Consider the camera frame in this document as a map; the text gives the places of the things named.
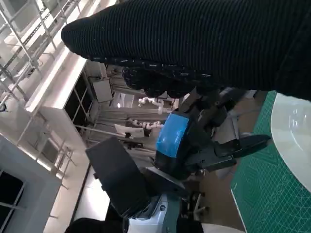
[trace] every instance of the floor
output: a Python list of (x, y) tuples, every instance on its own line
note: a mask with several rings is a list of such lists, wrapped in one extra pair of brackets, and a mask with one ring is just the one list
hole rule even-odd
[[(249, 109), (257, 109), (257, 111), (239, 117), (238, 126), (240, 133), (252, 132), (266, 94), (266, 92), (258, 92), (254, 99), (245, 98), (237, 104), (234, 109), (237, 113), (245, 112)], [(222, 133), (225, 136), (229, 134), (226, 132), (226, 129), (225, 132)], [(224, 136), (221, 135), (218, 141), (221, 143), (223, 139)], [(230, 182), (237, 166), (238, 164), (221, 179), (215, 172), (211, 172), (207, 173), (201, 180), (200, 189), (206, 194), (203, 204), (209, 207), (209, 212), (203, 217), (202, 222), (228, 226), (244, 231), (242, 221), (230, 191)]]

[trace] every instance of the window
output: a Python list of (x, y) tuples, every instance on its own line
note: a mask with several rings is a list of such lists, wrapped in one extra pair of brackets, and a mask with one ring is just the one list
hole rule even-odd
[(0, 233), (3, 233), (14, 211), (18, 211), (24, 182), (0, 169)]

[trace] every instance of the white plate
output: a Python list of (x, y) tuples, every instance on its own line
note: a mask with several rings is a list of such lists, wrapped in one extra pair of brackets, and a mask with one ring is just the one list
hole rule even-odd
[(311, 102), (277, 94), (271, 132), (282, 159), (311, 192)]

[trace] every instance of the blue tape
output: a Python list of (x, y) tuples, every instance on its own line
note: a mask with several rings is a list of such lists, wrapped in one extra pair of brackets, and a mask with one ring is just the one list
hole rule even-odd
[(170, 114), (160, 132), (156, 149), (166, 156), (176, 158), (188, 122), (189, 119), (186, 117)]

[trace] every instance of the white wall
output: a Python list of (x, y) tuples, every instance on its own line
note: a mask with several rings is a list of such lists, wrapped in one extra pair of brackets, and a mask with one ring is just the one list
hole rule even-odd
[(0, 167), (26, 183), (6, 233), (41, 233), (61, 185), (60, 179), (0, 136)]

